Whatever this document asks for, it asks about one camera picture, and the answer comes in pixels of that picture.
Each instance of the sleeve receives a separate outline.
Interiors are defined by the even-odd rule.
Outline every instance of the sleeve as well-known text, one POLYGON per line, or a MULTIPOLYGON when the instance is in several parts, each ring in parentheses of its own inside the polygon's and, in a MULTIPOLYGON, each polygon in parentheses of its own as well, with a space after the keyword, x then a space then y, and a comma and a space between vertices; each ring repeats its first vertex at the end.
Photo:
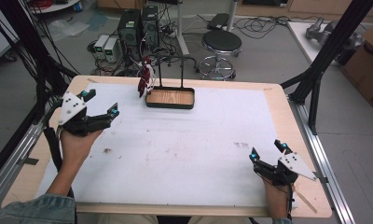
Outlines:
POLYGON ((57 194, 44 194, 26 203, 10 203, 0 218, 18 218, 22 224, 74 223, 76 201, 57 194))
POLYGON ((292 221, 288 218, 279 218, 279 219, 273 220, 272 224, 292 224, 292 221))

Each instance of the rectangular tray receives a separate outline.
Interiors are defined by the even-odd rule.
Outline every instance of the rectangular tray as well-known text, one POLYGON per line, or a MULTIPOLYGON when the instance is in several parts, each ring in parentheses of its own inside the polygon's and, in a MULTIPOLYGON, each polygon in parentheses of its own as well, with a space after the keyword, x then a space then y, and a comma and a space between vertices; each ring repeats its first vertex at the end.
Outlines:
POLYGON ((192 88, 155 87, 145 96, 148 107, 192 109, 195 104, 195 90, 192 88))

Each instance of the black pole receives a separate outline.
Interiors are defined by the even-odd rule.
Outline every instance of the black pole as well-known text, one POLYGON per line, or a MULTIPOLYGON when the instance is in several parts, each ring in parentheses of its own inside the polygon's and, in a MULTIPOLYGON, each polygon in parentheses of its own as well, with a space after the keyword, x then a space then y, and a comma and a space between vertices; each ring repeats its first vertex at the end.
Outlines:
POLYGON ((282 83, 283 89, 299 82, 297 89, 289 95, 290 101, 304 105, 306 97, 312 91, 311 108, 309 111, 309 127, 314 134, 318 97, 321 79, 325 70, 340 53, 343 45, 361 23, 367 12, 373 7, 373 0, 353 0, 340 18, 332 34, 328 37, 311 66, 302 74, 282 83))

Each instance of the hand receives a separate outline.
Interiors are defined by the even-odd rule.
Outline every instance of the hand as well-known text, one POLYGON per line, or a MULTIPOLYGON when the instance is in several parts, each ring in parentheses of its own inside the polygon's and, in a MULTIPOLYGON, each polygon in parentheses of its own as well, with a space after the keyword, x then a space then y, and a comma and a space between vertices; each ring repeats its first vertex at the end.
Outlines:
POLYGON ((103 130, 81 137, 63 130, 61 133, 63 163, 77 162, 82 164, 88 157, 94 141, 102 132, 103 130))
POLYGON ((47 193, 67 195, 76 174, 90 153, 91 146, 102 132, 97 131, 85 137, 80 137, 65 130, 62 131, 62 168, 48 188, 47 193))
POLYGON ((278 218, 287 218, 288 187, 273 186, 271 181, 265 177, 262 177, 262 180, 265 184, 266 201, 268 203, 270 217, 273 220, 278 218))

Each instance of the desktop computer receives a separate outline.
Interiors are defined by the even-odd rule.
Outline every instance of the desktop computer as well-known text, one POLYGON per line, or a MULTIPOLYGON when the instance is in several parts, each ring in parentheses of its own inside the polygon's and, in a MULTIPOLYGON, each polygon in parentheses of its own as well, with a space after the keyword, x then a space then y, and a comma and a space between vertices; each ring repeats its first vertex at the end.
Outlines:
POLYGON ((143 25, 139 9, 125 8, 122 10, 117 26, 120 41, 128 47, 139 47, 143 38, 143 25))
POLYGON ((159 47, 158 7, 143 7, 142 21, 145 32, 145 44, 153 48, 159 47))

